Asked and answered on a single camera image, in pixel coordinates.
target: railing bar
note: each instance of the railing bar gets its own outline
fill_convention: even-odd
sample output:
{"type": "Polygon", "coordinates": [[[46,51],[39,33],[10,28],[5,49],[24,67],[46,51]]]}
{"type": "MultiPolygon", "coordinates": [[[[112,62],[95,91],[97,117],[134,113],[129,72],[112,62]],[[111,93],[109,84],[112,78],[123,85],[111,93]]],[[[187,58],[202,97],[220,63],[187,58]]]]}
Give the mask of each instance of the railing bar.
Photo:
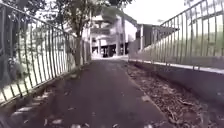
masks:
{"type": "Polygon", "coordinates": [[[57,52],[57,31],[54,32],[54,50],[55,50],[55,67],[56,67],[56,76],[59,75],[58,73],[58,52],[57,52]]]}
{"type": "MultiPolygon", "coordinates": [[[[206,3],[207,15],[209,15],[209,11],[208,11],[208,1],[206,0],[205,3],[206,3]]],[[[210,45],[210,20],[209,20],[209,18],[207,20],[208,20],[208,40],[207,40],[206,56],[208,56],[209,45],[210,45]]]]}
{"type": "MultiPolygon", "coordinates": [[[[69,40],[68,40],[68,37],[69,37],[69,35],[66,35],[66,37],[65,37],[65,43],[67,44],[66,46],[68,46],[69,47],[69,49],[70,49],[70,46],[69,46],[69,40]]],[[[67,58],[67,72],[69,72],[69,53],[68,53],[68,51],[67,51],[67,49],[68,49],[68,47],[65,47],[65,54],[66,54],[66,58],[67,58]]]]}
{"type": "Polygon", "coordinates": [[[193,50],[193,38],[194,38],[194,29],[193,29],[193,19],[192,19],[192,8],[190,9],[190,20],[191,20],[191,40],[190,40],[190,55],[189,55],[189,60],[190,60],[190,64],[192,64],[192,50],[193,50]]]}
{"type": "MultiPolygon", "coordinates": [[[[13,50],[15,50],[14,49],[14,47],[13,47],[13,44],[12,44],[12,32],[13,32],[13,23],[12,23],[12,20],[10,20],[10,34],[9,34],[9,36],[10,36],[10,39],[9,39],[9,43],[10,43],[10,59],[11,59],[11,61],[12,61],[12,63],[9,65],[9,68],[7,68],[6,70],[8,70],[9,72],[8,73],[11,73],[11,72],[13,72],[13,77],[15,77],[15,81],[17,81],[17,70],[18,69],[14,69],[15,71],[11,71],[11,70],[13,70],[13,68],[12,67],[14,67],[15,66],[15,68],[17,68],[17,66],[16,65],[14,65],[14,57],[13,57],[13,50]]],[[[13,97],[15,97],[15,93],[14,93],[14,90],[13,90],[13,88],[12,88],[12,84],[11,84],[11,82],[13,82],[13,80],[14,79],[12,79],[11,77],[10,77],[10,85],[9,85],[9,87],[10,87],[10,90],[11,90],[11,92],[12,92],[12,96],[13,97]]]]}
{"type": "Polygon", "coordinates": [[[177,60],[176,60],[176,62],[178,63],[178,60],[179,60],[179,44],[180,44],[180,16],[178,15],[178,17],[177,17],[177,28],[178,28],[178,33],[177,33],[177,60]]]}
{"type": "MultiPolygon", "coordinates": [[[[201,17],[203,17],[203,10],[202,10],[202,4],[200,4],[200,9],[201,9],[201,17]]],[[[201,32],[201,57],[203,56],[203,46],[204,46],[204,21],[201,20],[201,29],[202,29],[202,32],[201,32]]]]}
{"type": "MultiPolygon", "coordinates": [[[[216,5],[215,5],[215,0],[213,0],[213,7],[214,7],[214,13],[216,13],[216,5]]],[[[215,42],[214,42],[214,51],[213,51],[213,57],[215,56],[216,52],[216,44],[217,44],[217,16],[215,16],[215,42]]]]}
{"type": "Polygon", "coordinates": [[[63,72],[65,72],[65,59],[64,59],[64,50],[65,50],[65,42],[64,42],[64,34],[61,33],[61,42],[62,42],[62,69],[63,69],[63,72]]]}
{"type": "MultiPolygon", "coordinates": [[[[18,45],[17,45],[17,47],[18,47],[19,62],[20,62],[20,64],[22,64],[22,57],[21,57],[21,51],[20,51],[20,49],[21,49],[21,44],[20,44],[20,36],[21,36],[21,32],[20,31],[21,30],[20,30],[20,28],[21,28],[21,14],[19,14],[19,18],[18,18],[18,28],[17,28],[18,29],[18,36],[17,36],[18,45]]],[[[24,82],[24,86],[27,87],[24,73],[22,74],[22,79],[23,79],[23,82],[24,82]]],[[[22,91],[20,89],[20,86],[18,86],[18,89],[19,89],[19,93],[20,93],[20,95],[22,97],[22,91]]]]}
{"type": "Polygon", "coordinates": [[[34,58],[33,58],[34,55],[33,55],[33,25],[32,25],[32,23],[30,25],[30,51],[31,51],[31,61],[32,61],[34,78],[35,78],[35,82],[36,82],[36,85],[37,85],[38,84],[37,74],[36,74],[35,63],[34,63],[34,58]]]}
{"type": "MultiPolygon", "coordinates": [[[[1,30],[1,47],[2,47],[2,49],[1,49],[1,52],[2,52],[2,56],[5,56],[6,55],[6,53],[5,53],[5,44],[4,44],[4,42],[5,42],[5,38],[4,38],[4,33],[5,33],[5,17],[6,17],[6,8],[2,8],[2,24],[1,24],[1,28],[2,28],[2,30],[1,30]]],[[[4,62],[3,62],[3,65],[4,65],[4,67],[5,66],[7,66],[7,60],[3,60],[4,62]]],[[[5,70],[7,69],[7,67],[5,67],[4,69],[3,69],[3,75],[5,74],[5,70]]],[[[4,97],[4,100],[5,101],[7,101],[7,97],[6,97],[6,95],[5,95],[5,91],[4,91],[4,89],[3,88],[1,88],[1,92],[2,92],[2,95],[3,95],[3,97],[4,97]]]]}
{"type": "Polygon", "coordinates": [[[53,27],[53,28],[55,28],[55,29],[58,29],[58,30],[60,30],[60,31],[62,31],[62,32],[64,32],[64,33],[69,34],[68,32],[63,31],[63,30],[61,30],[61,29],[55,27],[54,25],[52,25],[52,24],[50,24],[50,23],[48,23],[48,22],[42,21],[42,20],[40,20],[39,18],[36,18],[36,17],[34,17],[34,16],[31,16],[31,15],[27,14],[26,12],[23,12],[23,11],[17,9],[17,8],[14,8],[14,7],[12,7],[12,6],[8,5],[8,4],[5,4],[5,3],[3,3],[3,2],[0,2],[0,5],[3,5],[3,6],[5,6],[5,7],[7,7],[7,8],[10,8],[10,9],[12,9],[12,10],[15,10],[15,11],[17,11],[17,12],[19,12],[19,13],[21,13],[21,14],[27,16],[27,17],[30,17],[30,18],[32,18],[32,19],[35,19],[35,20],[37,20],[37,21],[39,21],[39,22],[41,22],[41,23],[44,23],[44,24],[46,24],[46,25],[48,25],[48,26],[51,26],[51,27],[53,27]]]}
{"type": "Polygon", "coordinates": [[[182,29],[182,41],[181,41],[181,46],[180,46],[180,63],[182,64],[183,60],[182,60],[182,57],[183,57],[183,46],[184,46],[184,16],[183,14],[181,14],[181,29],[182,29]]]}
{"type": "MultiPolygon", "coordinates": [[[[197,14],[197,8],[195,7],[195,17],[196,19],[198,19],[198,14],[197,14]]],[[[198,20],[196,20],[196,42],[195,43],[198,43],[198,20]]],[[[196,47],[196,44],[195,44],[195,56],[197,56],[197,47],[196,47]]]]}
{"type": "Polygon", "coordinates": [[[48,26],[48,54],[49,54],[49,63],[51,70],[51,79],[54,78],[53,66],[52,66],[52,58],[51,58],[51,28],[48,26]]]}
{"type": "Polygon", "coordinates": [[[61,39],[61,32],[59,32],[59,42],[60,42],[60,69],[61,69],[61,73],[63,73],[63,60],[62,60],[62,39],[61,39]]]}
{"type": "Polygon", "coordinates": [[[39,77],[40,77],[40,81],[41,81],[41,83],[43,82],[43,79],[42,79],[42,74],[41,74],[41,70],[40,70],[40,59],[39,59],[39,55],[41,55],[41,54],[39,54],[39,49],[38,49],[38,47],[39,47],[39,43],[42,43],[42,42],[38,42],[38,40],[39,41],[42,41],[41,39],[42,39],[42,37],[39,35],[40,33],[38,33],[38,24],[37,24],[38,22],[36,22],[36,37],[37,37],[37,40],[36,40],[36,52],[37,52],[37,63],[38,63],[38,71],[39,71],[39,77]]]}
{"type": "MultiPolygon", "coordinates": [[[[170,20],[169,22],[168,22],[168,28],[171,28],[172,29],[172,20],[170,20]]],[[[167,51],[168,51],[168,62],[170,62],[170,58],[171,58],[171,56],[172,56],[172,42],[171,42],[171,40],[172,40],[172,32],[170,33],[170,32],[168,32],[168,44],[167,44],[167,51]]]]}
{"type": "Polygon", "coordinates": [[[186,58],[187,58],[187,44],[188,44],[188,22],[187,22],[187,13],[186,15],[186,39],[185,39],[185,55],[184,55],[184,63],[186,63],[186,58]]]}
{"type": "Polygon", "coordinates": [[[48,57],[48,46],[49,45],[49,40],[48,40],[48,27],[45,25],[45,57],[46,57],[46,64],[47,64],[47,72],[48,72],[48,80],[51,79],[51,74],[50,74],[50,62],[49,62],[49,57],[48,57]]]}
{"type": "Polygon", "coordinates": [[[26,42],[26,39],[27,39],[27,33],[26,33],[26,31],[27,31],[27,21],[26,21],[26,19],[24,19],[24,48],[25,48],[25,59],[26,59],[26,68],[27,68],[27,72],[28,72],[28,74],[29,74],[29,80],[30,80],[30,86],[31,87],[33,87],[33,84],[32,84],[32,80],[31,80],[31,76],[30,76],[30,68],[29,68],[29,61],[28,61],[28,57],[27,57],[27,55],[28,55],[28,53],[27,53],[27,42],[26,42]]]}
{"type": "MultiPolygon", "coordinates": [[[[223,1],[221,2],[221,8],[222,8],[222,12],[224,12],[223,9],[223,1]]],[[[224,55],[224,13],[222,13],[222,53],[223,56],[224,55]]]]}
{"type": "Polygon", "coordinates": [[[60,49],[59,49],[59,46],[60,46],[60,37],[59,37],[59,34],[57,32],[57,50],[58,50],[58,70],[59,70],[59,74],[61,74],[61,62],[60,62],[60,49]]]}
{"type": "Polygon", "coordinates": [[[45,71],[45,61],[44,61],[44,49],[43,49],[43,43],[45,42],[46,43],[46,40],[45,40],[45,36],[43,37],[43,33],[42,33],[42,31],[43,31],[43,27],[44,26],[42,26],[42,23],[41,23],[41,25],[40,25],[40,37],[41,37],[41,45],[40,45],[40,47],[41,47],[41,59],[42,59],[42,68],[43,68],[43,73],[44,73],[44,78],[45,78],[45,80],[47,80],[47,77],[46,77],[46,71],[45,71]]]}
{"type": "Polygon", "coordinates": [[[175,51],[176,51],[176,21],[175,21],[175,18],[173,19],[174,20],[174,22],[173,22],[173,26],[174,26],[174,29],[175,29],[175,31],[174,31],[174,33],[173,33],[173,59],[174,60],[176,60],[175,59],[175,57],[176,57],[176,55],[175,55],[175,51]]]}
{"type": "Polygon", "coordinates": [[[69,39],[69,35],[66,35],[66,44],[68,44],[67,47],[65,47],[66,55],[67,55],[67,61],[66,61],[67,62],[67,71],[70,70],[70,58],[69,58],[70,51],[68,51],[68,49],[70,50],[70,45],[69,45],[68,39],[69,39]]]}
{"type": "Polygon", "coordinates": [[[56,63],[55,63],[55,51],[54,51],[54,28],[51,29],[51,43],[52,43],[52,64],[53,64],[53,68],[54,68],[54,77],[57,76],[57,73],[56,73],[56,63]]]}
{"type": "Polygon", "coordinates": [[[169,22],[170,20],[172,20],[174,17],[177,17],[178,15],[183,15],[185,12],[187,12],[187,11],[189,11],[191,8],[194,8],[194,7],[196,7],[197,5],[201,4],[203,1],[205,1],[205,0],[201,0],[201,1],[197,2],[197,3],[195,3],[194,5],[192,5],[191,7],[185,9],[184,11],[178,13],[177,15],[173,16],[172,18],[170,18],[170,19],[168,19],[167,21],[165,21],[164,23],[162,23],[161,26],[164,25],[166,22],[169,22]]]}

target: paved path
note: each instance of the paved path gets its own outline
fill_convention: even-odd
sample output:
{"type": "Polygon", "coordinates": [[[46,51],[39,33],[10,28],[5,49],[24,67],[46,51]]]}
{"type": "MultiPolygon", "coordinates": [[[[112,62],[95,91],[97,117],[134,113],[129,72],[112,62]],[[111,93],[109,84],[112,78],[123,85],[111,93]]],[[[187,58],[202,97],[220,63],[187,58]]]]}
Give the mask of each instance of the paved path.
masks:
{"type": "Polygon", "coordinates": [[[25,127],[42,128],[45,122],[48,128],[71,128],[72,124],[85,123],[91,128],[112,128],[115,124],[119,128],[144,128],[151,122],[165,120],[156,106],[142,100],[144,93],[126,75],[122,62],[93,61],[80,78],[65,84],[67,93],[58,94],[46,108],[48,112],[41,111],[25,127]],[[55,119],[61,119],[62,123],[53,125],[55,119]]]}

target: building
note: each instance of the building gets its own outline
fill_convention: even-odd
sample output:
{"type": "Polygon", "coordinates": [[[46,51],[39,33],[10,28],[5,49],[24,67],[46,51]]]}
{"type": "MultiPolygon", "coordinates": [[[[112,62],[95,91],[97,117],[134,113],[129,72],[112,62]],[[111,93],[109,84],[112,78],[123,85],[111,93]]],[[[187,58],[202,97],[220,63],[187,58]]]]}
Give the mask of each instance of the building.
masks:
{"type": "Polygon", "coordinates": [[[99,56],[128,53],[128,44],[135,40],[137,21],[115,7],[105,7],[93,18],[92,53],[99,56]]]}

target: concrete wall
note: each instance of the concrete wall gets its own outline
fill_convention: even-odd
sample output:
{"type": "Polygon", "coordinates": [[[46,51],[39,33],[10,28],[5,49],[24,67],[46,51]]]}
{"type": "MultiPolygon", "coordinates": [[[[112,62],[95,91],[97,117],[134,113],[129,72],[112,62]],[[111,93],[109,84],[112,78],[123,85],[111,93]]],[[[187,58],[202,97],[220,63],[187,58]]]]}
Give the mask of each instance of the concrete wall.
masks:
{"type": "Polygon", "coordinates": [[[223,74],[144,62],[131,61],[131,63],[154,72],[168,81],[178,83],[213,105],[224,106],[223,74]]]}

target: metal fence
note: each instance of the metal fence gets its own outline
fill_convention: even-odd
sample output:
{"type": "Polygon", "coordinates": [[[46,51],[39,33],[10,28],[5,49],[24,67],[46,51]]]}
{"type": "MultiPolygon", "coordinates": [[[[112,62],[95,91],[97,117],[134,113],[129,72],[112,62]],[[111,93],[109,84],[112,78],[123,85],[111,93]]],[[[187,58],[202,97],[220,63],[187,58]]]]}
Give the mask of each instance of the metal fence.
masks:
{"type": "Polygon", "coordinates": [[[0,102],[90,60],[89,44],[0,2],[0,102]]]}
{"type": "Polygon", "coordinates": [[[153,44],[138,53],[135,49],[130,58],[224,69],[223,4],[223,0],[202,0],[154,27],[153,44]]]}

